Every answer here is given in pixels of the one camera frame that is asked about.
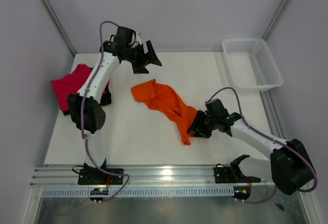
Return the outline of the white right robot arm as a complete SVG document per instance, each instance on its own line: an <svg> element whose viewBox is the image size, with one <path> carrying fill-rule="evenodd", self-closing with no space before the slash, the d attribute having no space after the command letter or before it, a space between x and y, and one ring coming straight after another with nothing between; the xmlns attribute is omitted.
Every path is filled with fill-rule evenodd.
<svg viewBox="0 0 328 224"><path fill-rule="evenodd" d="M188 128L188 132L203 138L210 138L214 130L245 142L266 157L261 160L244 154L230 162L230 177L235 182L271 180L286 195L316 189L317 174L301 141L260 131L242 112L229 113L217 98L206 102L205 111L197 111Z"/></svg>

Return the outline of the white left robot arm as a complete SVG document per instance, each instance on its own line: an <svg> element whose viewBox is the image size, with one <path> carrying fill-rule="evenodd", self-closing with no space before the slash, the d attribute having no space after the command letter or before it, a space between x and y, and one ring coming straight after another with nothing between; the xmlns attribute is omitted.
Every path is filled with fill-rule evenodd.
<svg viewBox="0 0 328 224"><path fill-rule="evenodd" d="M84 171L90 173L96 184L111 175L102 154L100 130L106 122L106 113L100 101L112 74L123 61L131 64L134 74L147 74L149 64L162 65L150 40L143 44L133 29L118 26L109 40L100 39L99 57L89 77L77 93L68 96L71 120L85 143Z"/></svg>

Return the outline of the orange t shirt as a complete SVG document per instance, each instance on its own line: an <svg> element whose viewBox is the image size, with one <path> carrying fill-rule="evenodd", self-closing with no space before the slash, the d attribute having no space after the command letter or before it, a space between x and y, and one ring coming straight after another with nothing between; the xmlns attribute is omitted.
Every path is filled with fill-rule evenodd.
<svg viewBox="0 0 328 224"><path fill-rule="evenodd" d="M144 103L150 110L163 113L176 123L182 143L186 146L191 144L189 138L194 133L188 132L188 128L192 125L197 110L186 105L173 88L152 79L132 87L131 92L135 101Z"/></svg>

